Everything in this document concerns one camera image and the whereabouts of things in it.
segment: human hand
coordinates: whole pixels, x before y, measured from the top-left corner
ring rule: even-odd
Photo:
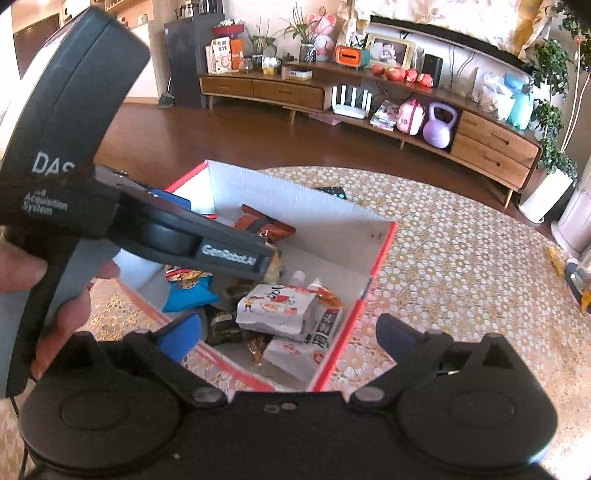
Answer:
[[[30,290],[43,278],[46,271],[47,263],[44,260],[29,255],[8,242],[0,242],[0,292]],[[96,277],[114,278],[118,275],[119,267],[110,261],[100,269]],[[89,292],[92,286],[92,282],[88,283],[80,295],[58,309],[53,328],[37,344],[35,360],[31,364],[33,378],[40,378],[45,373],[68,339],[88,320]]]

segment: lace tablecloth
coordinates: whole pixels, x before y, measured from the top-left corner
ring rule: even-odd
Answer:
[[[456,340],[476,341],[497,331],[525,359],[558,411],[558,432],[543,465],[559,480],[591,475],[589,317],[577,309],[553,271],[545,253],[552,245],[548,239],[478,202],[412,180],[329,167],[266,173],[310,187],[343,186],[351,202],[399,226],[366,311],[337,363],[331,389],[348,396],[394,366],[375,340],[375,321],[383,312],[419,330],[441,329]],[[97,283],[92,297],[85,329],[98,339],[157,327],[114,281]],[[203,361],[189,358],[187,366],[230,393],[243,389]],[[17,471],[22,444],[6,403],[0,406],[0,425],[7,456],[0,462],[5,465],[0,479],[12,479],[7,475]]]

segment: black speaker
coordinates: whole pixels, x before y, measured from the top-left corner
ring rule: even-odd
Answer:
[[[433,87],[439,87],[439,80],[441,80],[441,69],[443,68],[443,59],[435,55],[425,54],[423,61],[423,73],[428,73],[433,77]]]

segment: photo frame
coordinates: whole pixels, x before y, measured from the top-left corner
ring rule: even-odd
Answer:
[[[389,67],[402,67],[407,70],[413,61],[415,42],[403,38],[391,37],[378,33],[370,33],[366,47],[369,50],[369,65],[383,65]]]

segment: screw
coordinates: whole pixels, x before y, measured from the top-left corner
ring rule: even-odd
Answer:
[[[281,404],[281,408],[283,408],[283,410],[295,410],[297,408],[297,404],[286,401]]]
[[[191,396],[199,403],[216,403],[223,398],[223,393],[215,387],[199,387],[193,390]]]
[[[265,405],[262,410],[265,413],[279,413],[281,411],[279,405]]]
[[[354,392],[353,395],[357,397],[357,400],[362,402],[376,402],[382,400],[386,396],[381,388],[371,387],[370,385],[361,387]]]

